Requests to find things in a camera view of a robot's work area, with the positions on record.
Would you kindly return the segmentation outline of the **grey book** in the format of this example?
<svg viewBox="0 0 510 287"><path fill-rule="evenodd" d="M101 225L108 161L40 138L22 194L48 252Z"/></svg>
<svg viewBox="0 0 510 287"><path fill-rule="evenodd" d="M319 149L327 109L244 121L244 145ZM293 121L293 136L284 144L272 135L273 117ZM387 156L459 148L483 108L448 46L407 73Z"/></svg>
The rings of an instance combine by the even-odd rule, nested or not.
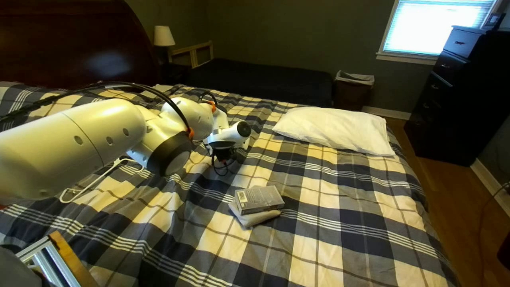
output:
<svg viewBox="0 0 510 287"><path fill-rule="evenodd" d="M234 196L234 205L241 215L247 215L282 209L285 202L277 187L270 185L237 190Z"/></svg>

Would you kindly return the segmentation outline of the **folded grey clothing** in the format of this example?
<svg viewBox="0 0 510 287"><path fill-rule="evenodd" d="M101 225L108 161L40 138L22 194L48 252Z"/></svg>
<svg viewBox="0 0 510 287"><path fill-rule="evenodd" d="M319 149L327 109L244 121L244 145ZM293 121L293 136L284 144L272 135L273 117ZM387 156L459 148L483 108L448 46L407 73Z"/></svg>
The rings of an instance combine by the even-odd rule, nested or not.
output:
<svg viewBox="0 0 510 287"><path fill-rule="evenodd" d="M240 213L240 210L237 208L235 201L231 201L228 204L228 207L229 207L230 211L232 212L233 216L237 219L237 221L244 228L252 228L253 226L255 226L257 224L263 223L267 220L270 220L272 218L280 216L282 213L282 211L280 211L280 210L270 210L270 211L256 212L254 214L242 215Z"/></svg>

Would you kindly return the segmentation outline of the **low bed with dark cover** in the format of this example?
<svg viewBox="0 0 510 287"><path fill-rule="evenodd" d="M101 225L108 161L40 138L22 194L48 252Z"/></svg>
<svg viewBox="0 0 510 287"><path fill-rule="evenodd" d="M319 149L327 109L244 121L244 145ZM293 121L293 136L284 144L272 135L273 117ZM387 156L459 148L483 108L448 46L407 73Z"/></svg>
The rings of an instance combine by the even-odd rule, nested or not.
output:
<svg viewBox="0 0 510 287"><path fill-rule="evenodd" d="M216 58L191 69L183 84L300 105L333 106L333 78L324 71Z"/></svg>

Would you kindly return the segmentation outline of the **dark nightstand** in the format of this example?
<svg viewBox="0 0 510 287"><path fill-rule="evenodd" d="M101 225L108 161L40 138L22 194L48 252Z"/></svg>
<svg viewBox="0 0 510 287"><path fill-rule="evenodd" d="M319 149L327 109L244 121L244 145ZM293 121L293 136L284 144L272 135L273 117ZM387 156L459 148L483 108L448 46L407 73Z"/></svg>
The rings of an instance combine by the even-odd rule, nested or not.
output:
<svg viewBox="0 0 510 287"><path fill-rule="evenodd" d="M164 63L161 66L161 79L159 84L175 85L186 84L192 67L188 65Z"/></svg>

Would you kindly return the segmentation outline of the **white pillow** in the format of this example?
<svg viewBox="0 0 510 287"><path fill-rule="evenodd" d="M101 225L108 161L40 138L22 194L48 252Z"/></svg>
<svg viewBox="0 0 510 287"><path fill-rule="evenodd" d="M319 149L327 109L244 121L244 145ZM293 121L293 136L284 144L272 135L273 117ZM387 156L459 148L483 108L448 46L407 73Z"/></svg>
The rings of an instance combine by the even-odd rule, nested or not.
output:
<svg viewBox="0 0 510 287"><path fill-rule="evenodd" d="M334 149L391 157L386 120L370 113L349 110L297 107L288 110L273 131L288 138Z"/></svg>

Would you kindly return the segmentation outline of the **plaid bedspread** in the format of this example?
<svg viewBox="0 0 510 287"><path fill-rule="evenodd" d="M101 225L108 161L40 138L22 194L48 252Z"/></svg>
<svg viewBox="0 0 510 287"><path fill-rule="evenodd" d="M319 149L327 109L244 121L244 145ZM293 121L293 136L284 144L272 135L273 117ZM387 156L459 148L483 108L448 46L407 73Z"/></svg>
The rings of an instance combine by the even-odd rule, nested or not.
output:
<svg viewBox="0 0 510 287"><path fill-rule="evenodd" d="M121 164L80 198L0 210L0 243L58 231L100 286L458 285L402 148L378 157L273 131L296 104L212 90L229 122L252 127L227 169L203 144L168 178ZM274 185L280 216L244 228L235 192Z"/></svg>

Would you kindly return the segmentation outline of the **table lamp with white shade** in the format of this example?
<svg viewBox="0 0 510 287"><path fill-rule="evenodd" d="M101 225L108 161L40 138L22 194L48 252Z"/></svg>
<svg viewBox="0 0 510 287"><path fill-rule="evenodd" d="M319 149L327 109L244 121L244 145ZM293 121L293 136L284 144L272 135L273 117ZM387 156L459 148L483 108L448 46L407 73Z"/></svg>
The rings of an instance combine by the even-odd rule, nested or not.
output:
<svg viewBox="0 0 510 287"><path fill-rule="evenodd" d="M175 40L168 26L154 26L153 45L160 66L169 63L168 48L174 46Z"/></svg>

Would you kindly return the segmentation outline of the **white clothes hanger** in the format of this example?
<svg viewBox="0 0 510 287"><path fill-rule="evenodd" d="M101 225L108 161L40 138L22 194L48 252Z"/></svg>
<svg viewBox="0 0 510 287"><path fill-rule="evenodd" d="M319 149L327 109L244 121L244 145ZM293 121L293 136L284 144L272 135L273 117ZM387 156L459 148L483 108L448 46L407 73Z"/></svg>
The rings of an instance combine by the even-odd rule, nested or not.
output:
<svg viewBox="0 0 510 287"><path fill-rule="evenodd" d="M140 165L140 169L138 169L136 171L137 173L140 173L145 169L143 165L141 165L139 162L137 162L131 158L122 158L122 159L118 158L113 161L112 165L106 171L104 171L102 174L98 175L97 178L95 178L90 184L83 187L82 189L67 188L64 191L62 191L61 195L59 196L59 201L63 204L71 203L72 201L79 198L82 194L84 194L84 192L91 190L91 187L93 187L95 184L100 182L105 176L107 176L107 174L109 174L111 171L113 171L113 169L117 168L121 164L128 163L128 162L134 162L134 163Z"/></svg>

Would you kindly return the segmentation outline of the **trash bin with liner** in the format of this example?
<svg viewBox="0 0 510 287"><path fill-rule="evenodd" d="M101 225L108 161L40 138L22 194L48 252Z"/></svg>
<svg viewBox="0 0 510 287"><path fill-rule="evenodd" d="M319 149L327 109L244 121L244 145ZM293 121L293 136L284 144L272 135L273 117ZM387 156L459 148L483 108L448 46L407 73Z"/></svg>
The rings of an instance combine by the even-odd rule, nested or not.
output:
<svg viewBox="0 0 510 287"><path fill-rule="evenodd" d="M368 104L375 76L338 71L333 84L333 107L361 112Z"/></svg>

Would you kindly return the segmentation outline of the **dark wooden headboard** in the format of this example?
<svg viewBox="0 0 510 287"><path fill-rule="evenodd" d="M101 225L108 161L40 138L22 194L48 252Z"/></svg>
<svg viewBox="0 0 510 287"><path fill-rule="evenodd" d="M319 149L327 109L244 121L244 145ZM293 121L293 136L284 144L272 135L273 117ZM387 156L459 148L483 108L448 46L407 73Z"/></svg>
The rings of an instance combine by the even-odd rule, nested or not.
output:
<svg viewBox="0 0 510 287"><path fill-rule="evenodd" d="M149 37L124 0L0 0L0 81L72 89L160 78Z"/></svg>

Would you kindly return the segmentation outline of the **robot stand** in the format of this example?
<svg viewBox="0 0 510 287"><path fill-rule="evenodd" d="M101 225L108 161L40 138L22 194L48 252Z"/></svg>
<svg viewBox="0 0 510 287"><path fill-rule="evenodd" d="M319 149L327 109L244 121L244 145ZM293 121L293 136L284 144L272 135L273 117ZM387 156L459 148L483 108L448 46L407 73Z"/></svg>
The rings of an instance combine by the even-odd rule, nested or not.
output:
<svg viewBox="0 0 510 287"><path fill-rule="evenodd" d="M100 287L58 232L0 243L0 287Z"/></svg>

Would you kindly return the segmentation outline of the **window with blinds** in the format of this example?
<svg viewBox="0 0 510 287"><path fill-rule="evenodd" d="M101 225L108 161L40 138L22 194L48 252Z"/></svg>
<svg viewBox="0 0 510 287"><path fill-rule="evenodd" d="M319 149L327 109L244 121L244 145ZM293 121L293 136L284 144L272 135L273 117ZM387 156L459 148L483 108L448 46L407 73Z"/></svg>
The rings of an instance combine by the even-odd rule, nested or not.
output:
<svg viewBox="0 0 510 287"><path fill-rule="evenodd" d="M503 0L394 0L377 60L432 65L453 26L481 27Z"/></svg>

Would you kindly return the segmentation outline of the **black dresser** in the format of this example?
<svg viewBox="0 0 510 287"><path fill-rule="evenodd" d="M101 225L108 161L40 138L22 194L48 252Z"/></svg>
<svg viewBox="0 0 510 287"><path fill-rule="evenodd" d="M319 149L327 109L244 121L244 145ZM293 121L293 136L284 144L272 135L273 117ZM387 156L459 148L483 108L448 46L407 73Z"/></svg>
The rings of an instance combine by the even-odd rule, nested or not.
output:
<svg viewBox="0 0 510 287"><path fill-rule="evenodd" d="M510 115L510 30L454 26L404 130L415 154L468 167Z"/></svg>

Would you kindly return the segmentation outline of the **light wooden frame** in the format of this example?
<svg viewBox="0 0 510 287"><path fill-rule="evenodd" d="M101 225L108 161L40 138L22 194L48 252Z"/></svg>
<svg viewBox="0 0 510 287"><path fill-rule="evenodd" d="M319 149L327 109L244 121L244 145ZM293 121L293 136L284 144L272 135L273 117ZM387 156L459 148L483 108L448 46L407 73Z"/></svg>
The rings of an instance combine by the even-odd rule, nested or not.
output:
<svg viewBox="0 0 510 287"><path fill-rule="evenodd" d="M198 59L198 51L201 49L207 49L209 51L209 59L199 63ZM214 58L214 45L213 41L209 40L204 43L195 44L189 47L179 48L175 50L168 51L168 56L173 59L173 57L176 56L182 56L184 54L188 54L189 60L190 60L190 67L191 69L195 69L197 67L203 66L204 64L207 64L211 62Z"/></svg>

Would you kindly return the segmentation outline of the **small picture frame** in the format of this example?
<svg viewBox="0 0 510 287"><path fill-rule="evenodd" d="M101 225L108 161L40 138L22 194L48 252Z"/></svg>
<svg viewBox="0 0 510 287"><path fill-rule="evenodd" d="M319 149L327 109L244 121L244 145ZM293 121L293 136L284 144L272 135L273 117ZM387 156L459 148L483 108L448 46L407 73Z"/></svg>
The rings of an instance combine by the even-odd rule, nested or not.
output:
<svg viewBox="0 0 510 287"><path fill-rule="evenodd" d="M499 29L500 25L502 24L504 18L506 16L505 12L495 12L488 15L485 22L481 26L482 30L486 31L496 31Z"/></svg>

